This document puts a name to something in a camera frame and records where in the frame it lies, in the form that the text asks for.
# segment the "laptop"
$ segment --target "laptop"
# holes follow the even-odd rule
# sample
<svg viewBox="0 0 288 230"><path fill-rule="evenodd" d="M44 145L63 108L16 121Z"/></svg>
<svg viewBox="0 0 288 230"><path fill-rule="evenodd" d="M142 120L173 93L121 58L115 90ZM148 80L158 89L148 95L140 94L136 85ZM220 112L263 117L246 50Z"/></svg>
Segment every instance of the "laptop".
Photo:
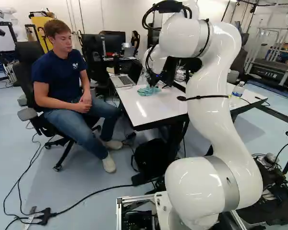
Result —
<svg viewBox="0 0 288 230"><path fill-rule="evenodd" d="M133 55L134 55L134 47L131 46L130 48L124 49L125 58L133 57Z"/></svg>
<svg viewBox="0 0 288 230"><path fill-rule="evenodd" d="M137 84L142 71L142 64L138 60L132 61L128 74L111 76L115 88L134 86Z"/></svg>

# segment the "blue jeans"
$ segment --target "blue jeans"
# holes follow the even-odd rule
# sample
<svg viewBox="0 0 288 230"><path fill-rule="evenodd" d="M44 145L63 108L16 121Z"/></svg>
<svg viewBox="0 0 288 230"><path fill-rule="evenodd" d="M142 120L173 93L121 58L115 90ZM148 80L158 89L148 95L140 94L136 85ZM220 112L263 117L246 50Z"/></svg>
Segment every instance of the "blue jeans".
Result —
<svg viewBox="0 0 288 230"><path fill-rule="evenodd" d="M72 100L71 103L77 103L79 100L80 97ZM112 139L114 126L120 116L120 112L121 110L113 105L103 100L92 98L92 107L87 115L105 118L100 135L100 139L103 141ZM80 113L67 109L53 109L44 112L44 116L59 131L74 139L79 145L95 154L99 159L102 160L108 156L106 147L95 137Z"/></svg>

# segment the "black bag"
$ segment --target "black bag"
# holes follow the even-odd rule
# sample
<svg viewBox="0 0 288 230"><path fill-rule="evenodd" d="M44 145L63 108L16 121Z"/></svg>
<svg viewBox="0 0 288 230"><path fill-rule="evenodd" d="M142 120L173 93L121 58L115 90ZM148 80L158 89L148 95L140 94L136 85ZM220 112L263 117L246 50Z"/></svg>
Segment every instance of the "black bag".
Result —
<svg viewBox="0 0 288 230"><path fill-rule="evenodd" d="M133 160L139 170L133 167ZM131 157L131 165L147 179L163 175L169 165L167 145L159 138L139 145Z"/></svg>

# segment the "floor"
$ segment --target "floor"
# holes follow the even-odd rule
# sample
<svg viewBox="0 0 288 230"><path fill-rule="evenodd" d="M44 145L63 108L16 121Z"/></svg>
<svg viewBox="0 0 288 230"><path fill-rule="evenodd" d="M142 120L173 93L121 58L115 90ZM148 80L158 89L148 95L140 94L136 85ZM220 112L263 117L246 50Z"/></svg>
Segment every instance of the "floor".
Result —
<svg viewBox="0 0 288 230"><path fill-rule="evenodd" d="M273 108L282 110L288 115L288 100L258 87L247 85L248 89L269 97ZM12 220L3 213L2 202L12 184L25 170L29 159L33 156L38 145L31 142L34 129L26 129L26 122L20 121L17 112L21 110L17 98L22 94L21 88L0 89L0 230ZM282 146L288 143L285 132L288 124L268 115L258 109L252 109L238 116L236 129L246 144L250 153L276 154ZM122 117L115 131L115 138L123 139L124 133L131 128L127 120ZM157 137L156 130L138 132L136 143L143 143ZM42 144L47 141L44 136L36 136L35 140ZM204 155L209 148L209 141L203 138L191 125L185 136L187 156ZM43 150L41 156L34 163L28 175L22 180L21 192L24 200L24 211L28 212L32 206L38 209L52 207L53 211L63 210L82 197L102 188L130 184L130 177L135 174L130 166L132 151L129 148L112 152L117 164L117 172L108 174L103 171L101 163L79 146L74 146L72 153L64 163L62 172L54 172L52 166L60 158L62 147ZM288 159L288 148L280 155L281 165L284 167ZM67 229L115 229L115 199L119 196L143 195L152 189L151 184L139 187L118 188L95 195L71 211L52 219L47 226L31 226L31 230L67 230ZM17 193L14 192L7 201L7 210L19 214ZM10 230L20 230L22 225L14 223ZM273 226L268 229L288 229L287 226Z"/></svg>

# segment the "chair base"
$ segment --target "chair base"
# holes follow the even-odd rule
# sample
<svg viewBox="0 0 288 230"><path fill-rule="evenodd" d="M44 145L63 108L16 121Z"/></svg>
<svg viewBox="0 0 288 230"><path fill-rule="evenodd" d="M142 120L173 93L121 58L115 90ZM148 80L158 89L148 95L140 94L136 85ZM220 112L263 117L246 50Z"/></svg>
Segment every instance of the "chair base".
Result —
<svg viewBox="0 0 288 230"><path fill-rule="evenodd" d="M98 130L100 132L101 130L101 126L95 126L92 128L92 131L95 131L95 130ZM58 140L55 140L55 141L52 141L52 142L47 142L45 144L45 148L46 149L51 149L51 147L53 145L61 145L64 147L64 145L68 143L66 149L64 150L63 152L63 155L61 156L61 158L59 159L59 161L56 163L56 165L53 167L53 170L56 171L56 172L59 172L62 170L62 163L63 161L65 160L65 158L67 157L67 155L69 154L73 144L75 143L74 140L72 139L69 139L69 138L61 138L61 139L58 139Z"/></svg>

